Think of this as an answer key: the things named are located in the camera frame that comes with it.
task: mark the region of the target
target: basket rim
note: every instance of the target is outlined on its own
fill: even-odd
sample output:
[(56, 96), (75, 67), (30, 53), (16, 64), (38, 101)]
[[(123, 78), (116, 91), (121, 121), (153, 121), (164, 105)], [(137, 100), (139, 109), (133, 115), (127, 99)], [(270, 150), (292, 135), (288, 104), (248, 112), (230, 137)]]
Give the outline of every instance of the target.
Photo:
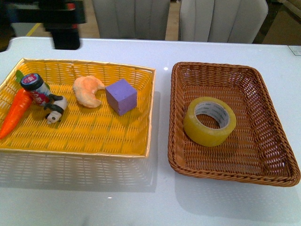
[(0, 84), (0, 89), (7, 85), (8, 81), (15, 75), (19, 67), (25, 63), (32, 62), (55, 62), (55, 63), (68, 63), (68, 64), (83, 64), (83, 65), (109, 65), (109, 66), (122, 66), (128, 68), (134, 68), (138, 70), (148, 71), (152, 77), (152, 86), (150, 90), (150, 108), (148, 113), (148, 132), (147, 132), (147, 143), (145, 151), (142, 155), (136, 154), (111, 154), (111, 153), (80, 153), (80, 152), (58, 152), (58, 151), (45, 151), (45, 150), (23, 150), (23, 149), (14, 149), (14, 148), (0, 148), (0, 152), (6, 153), (35, 153), (35, 154), (55, 154), (55, 155), (75, 155), (75, 156), (106, 156), (106, 157), (121, 157), (121, 158), (148, 158), (151, 148), (151, 131), (152, 131), (152, 114), (153, 114), (153, 102), (154, 102), (154, 93), (155, 93), (155, 78), (156, 78), (156, 69), (138, 65), (130, 64), (120, 64), (120, 63), (111, 63), (111, 62), (100, 62), (100, 61), (87, 61), (87, 60), (69, 60), (69, 59), (33, 59), (33, 58), (21, 58), (10, 73), (6, 76), (4, 81)]
[(296, 161), (293, 151), (287, 141), (286, 135), (284, 133), (284, 130), (281, 126), (280, 120), (278, 119), (276, 110), (272, 104), (271, 98), (269, 96), (268, 90), (265, 86), (265, 83), (263, 81), (263, 78), (261, 77), (258, 70), (256, 70), (253, 67), (245, 66), (245, 65), (231, 65), (231, 64), (218, 64), (218, 63), (202, 63), (202, 62), (178, 62), (173, 66), (172, 71), (172, 89), (171, 89), (171, 98), (170, 98), (170, 106), (172, 106), (172, 101), (175, 101), (174, 96), (174, 86), (175, 81), (174, 77), (176, 74), (176, 71), (181, 66), (187, 66), (187, 65), (199, 65), (199, 66), (211, 66), (216, 68), (241, 68), (241, 69), (248, 69), (252, 70), (254, 73), (256, 73), (256, 79), (259, 79), (259, 90), (263, 92), (263, 100), (265, 103), (269, 103), (272, 108), (269, 108), (269, 111), (271, 111), (271, 115), (273, 115), (272, 120), (275, 126), (281, 131), (279, 135), (279, 139), (281, 140), (285, 152), (291, 156), (291, 158), (288, 158), (288, 162), (291, 167), (291, 176), (257, 176), (257, 175), (250, 175), (250, 174), (242, 174), (242, 173), (230, 173), (230, 172), (223, 172), (223, 171), (214, 171), (214, 170), (205, 170), (205, 169), (192, 169), (189, 167), (181, 166), (177, 159), (176, 159), (176, 151), (174, 150), (175, 144), (173, 142), (170, 142), (171, 140), (175, 139), (175, 135), (172, 134), (172, 118), (174, 117), (174, 112), (170, 109), (170, 123), (169, 123), (169, 135), (168, 135), (168, 161), (171, 167), (178, 173), (196, 177), (196, 178), (214, 178), (214, 179), (221, 179), (221, 180), (234, 180), (236, 178), (241, 178), (241, 182), (243, 182), (244, 178), (248, 177), (249, 181), (244, 181), (247, 183), (255, 183), (255, 184), (265, 184), (265, 185), (271, 185), (271, 186), (294, 186), (297, 185), (300, 181), (300, 169), (298, 167), (298, 162)]

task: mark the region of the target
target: purple cube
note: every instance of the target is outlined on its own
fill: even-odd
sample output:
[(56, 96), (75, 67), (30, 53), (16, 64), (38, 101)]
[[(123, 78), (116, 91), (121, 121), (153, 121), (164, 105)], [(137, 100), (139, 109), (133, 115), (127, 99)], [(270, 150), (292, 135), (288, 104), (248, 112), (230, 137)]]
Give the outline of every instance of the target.
[(125, 79), (121, 79), (105, 88), (109, 105), (119, 116), (137, 107), (137, 90)]

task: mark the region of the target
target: table surface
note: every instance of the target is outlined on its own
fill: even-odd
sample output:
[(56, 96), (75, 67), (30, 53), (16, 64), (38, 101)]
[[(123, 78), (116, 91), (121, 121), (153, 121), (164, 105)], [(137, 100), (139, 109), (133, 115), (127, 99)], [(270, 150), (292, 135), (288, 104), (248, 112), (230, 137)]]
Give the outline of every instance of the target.
[(288, 46), (83, 39), (55, 50), (21, 37), (0, 53), (0, 82), (23, 57), (78, 59), (156, 69), (148, 159), (0, 153), (0, 225), (301, 225), (301, 185), (282, 188), (198, 179), (169, 165), (171, 70), (180, 61), (248, 65), (262, 75), (301, 165), (301, 56)]

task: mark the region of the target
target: toy panda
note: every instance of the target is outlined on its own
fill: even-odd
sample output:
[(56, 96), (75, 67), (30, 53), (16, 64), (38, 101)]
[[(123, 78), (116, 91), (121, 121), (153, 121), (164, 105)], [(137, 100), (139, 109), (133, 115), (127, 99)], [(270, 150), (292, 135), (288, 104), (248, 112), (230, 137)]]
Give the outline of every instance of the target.
[(45, 104), (44, 110), (46, 110), (47, 108), (51, 110), (51, 112), (45, 116), (45, 118), (47, 119), (47, 124), (50, 125), (51, 123), (60, 121), (60, 118), (62, 117), (64, 110), (68, 105), (68, 102), (65, 97), (57, 96), (54, 94), (49, 94), (48, 98), (50, 101), (49, 103)]

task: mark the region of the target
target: tape roll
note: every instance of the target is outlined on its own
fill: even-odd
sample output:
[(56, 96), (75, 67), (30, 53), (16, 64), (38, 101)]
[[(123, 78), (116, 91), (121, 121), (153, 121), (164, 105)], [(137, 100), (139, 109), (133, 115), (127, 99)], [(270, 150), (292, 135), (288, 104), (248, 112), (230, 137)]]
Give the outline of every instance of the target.
[[(220, 129), (213, 129), (202, 124), (197, 115), (206, 114), (214, 118)], [(194, 142), (213, 147), (222, 144), (236, 127), (233, 110), (223, 101), (213, 97), (200, 97), (193, 100), (184, 117), (184, 130)]]

